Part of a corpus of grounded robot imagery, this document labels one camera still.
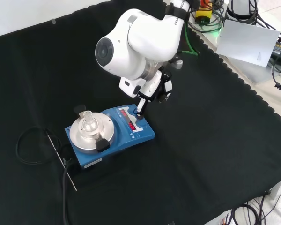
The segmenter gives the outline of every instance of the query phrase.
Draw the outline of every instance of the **digital display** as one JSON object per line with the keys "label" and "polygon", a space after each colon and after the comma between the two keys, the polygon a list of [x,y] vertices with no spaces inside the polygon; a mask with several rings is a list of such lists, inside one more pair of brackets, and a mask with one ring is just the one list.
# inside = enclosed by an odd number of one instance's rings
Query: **digital display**
{"label": "digital display", "polygon": [[123,117],[125,118],[126,122],[128,123],[129,127],[131,128],[131,130],[136,130],[135,126],[133,125],[132,121],[129,119],[127,113],[125,112],[124,109],[120,109],[121,114],[123,115]]}

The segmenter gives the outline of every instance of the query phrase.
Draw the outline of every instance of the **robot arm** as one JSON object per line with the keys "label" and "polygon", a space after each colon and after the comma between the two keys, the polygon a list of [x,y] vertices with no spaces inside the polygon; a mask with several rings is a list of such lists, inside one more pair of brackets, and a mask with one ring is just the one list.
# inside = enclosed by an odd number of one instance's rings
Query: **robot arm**
{"label": "robot arm", "polygon": [[171,81],[160,68],[177,52],[184,25],[180,15],[187,15],[189,2],[195,2],[196,6],[200,4],[199,0],[171,0],[170,6],[175,13],[165,15],[162,20],[138,9],[130,9],[119,18],[115,28],[97,43],[98,64],[121,77],[119,87],[127,95],[141,98],[138,116],[143,114],[147,103],[153,101],[160,91],[165,95],[165,100],[170,95]]}

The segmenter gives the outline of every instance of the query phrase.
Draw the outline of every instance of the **black cloth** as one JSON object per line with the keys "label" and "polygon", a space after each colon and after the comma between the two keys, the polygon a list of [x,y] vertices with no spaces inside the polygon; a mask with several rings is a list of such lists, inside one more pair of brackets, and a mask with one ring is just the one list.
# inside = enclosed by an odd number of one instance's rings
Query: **black cloth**
{"label": "black cloth", "polygon": [[[98,66],[95,46],[127,9],[162,19],[163,6],[113,0],[0,37],[0,225],[62,223],[60,162],[22,165],[17,138],[39,125],[67,143],[75,106],[137,103]],[[200,57],[183,55],[169,100],[148,106],[155,139],[76,175],[77,192],[68,185],[72,224],[202,225],[281,180],[279,116],[194,33],[190,39]],[[50,150],[42,134],[22,144],[27,157]]]}

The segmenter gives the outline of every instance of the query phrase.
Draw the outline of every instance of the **green cable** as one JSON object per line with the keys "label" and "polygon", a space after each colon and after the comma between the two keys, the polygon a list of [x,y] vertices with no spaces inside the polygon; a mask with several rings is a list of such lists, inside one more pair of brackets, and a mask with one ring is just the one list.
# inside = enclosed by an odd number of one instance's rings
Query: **green cable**
{"label": "green cable", "polygon": [[196,55],[196,56],[198,56],[197,53],[190,52],[190,51],[181,51],[181,53],[187,53],[187,54],[190,54],[190,55]]}
{"label": "green cable", "polygon": [[195,50],[192,48],[191,43],[189,43],[188,35],[187,35],[187,23],[184,22],[184,33],[185,33],[185,38],[188,44],[188,47],[191,49],[191,51],[194,53],[194,55],[198,56],[198,54],[195,52]]}

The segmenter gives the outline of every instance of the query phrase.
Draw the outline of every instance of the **metal plate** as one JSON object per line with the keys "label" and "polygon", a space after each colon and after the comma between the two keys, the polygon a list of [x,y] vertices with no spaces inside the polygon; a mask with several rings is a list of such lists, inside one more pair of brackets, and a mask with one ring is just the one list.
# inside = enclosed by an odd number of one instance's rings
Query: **metal plate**
{"label": "metal plate", "polygon": [[[105,114],[93,112],[93,117],[97,119],[99,126],[103,126],[103,131],[100,132],[102,138],[110,142],[114,135],[114,125],[112,120]],[[73,144],[85,153],[96,153],[96,141],[94,138],[85,138],[79,132],[79,122],[81,118],[75,120],[70,129],[70,138]]]}

